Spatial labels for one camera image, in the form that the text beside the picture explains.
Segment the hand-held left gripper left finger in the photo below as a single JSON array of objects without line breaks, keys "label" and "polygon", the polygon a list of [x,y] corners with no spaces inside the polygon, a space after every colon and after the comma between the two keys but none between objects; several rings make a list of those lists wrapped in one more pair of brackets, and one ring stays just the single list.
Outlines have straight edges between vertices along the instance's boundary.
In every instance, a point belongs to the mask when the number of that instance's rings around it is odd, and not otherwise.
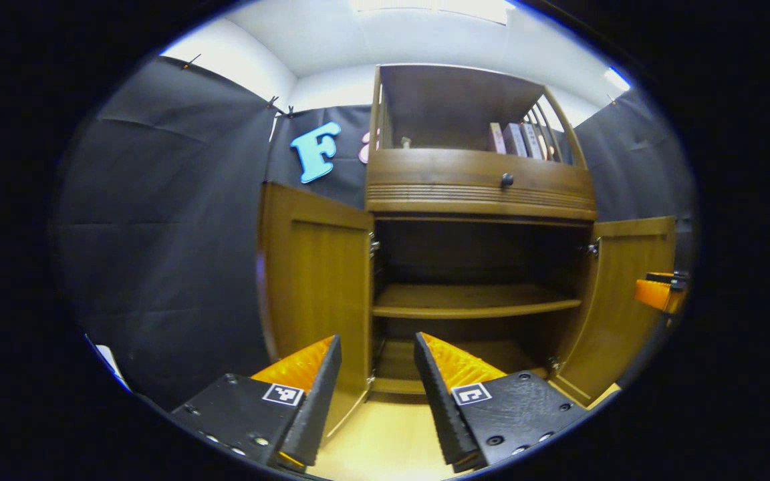
[{"label": "hand-held left gripper left finger", "polygon": [[169,417],[234,456],[270,468],[309,468],[341,365],[340,336],[331,335],[254,375],[220,375]]}]

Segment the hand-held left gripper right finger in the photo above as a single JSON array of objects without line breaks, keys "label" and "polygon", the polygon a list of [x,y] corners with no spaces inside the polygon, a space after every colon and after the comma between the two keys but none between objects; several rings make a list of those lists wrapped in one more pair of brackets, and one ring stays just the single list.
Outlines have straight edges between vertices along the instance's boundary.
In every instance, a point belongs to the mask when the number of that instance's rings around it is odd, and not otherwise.
[{"label": "hand-held left gripper right finger", "polygon": [[505,373],[423,332],[414,338],[414,361],[441,453],[455,473],[537,450],[590,413],[528,369]]}]

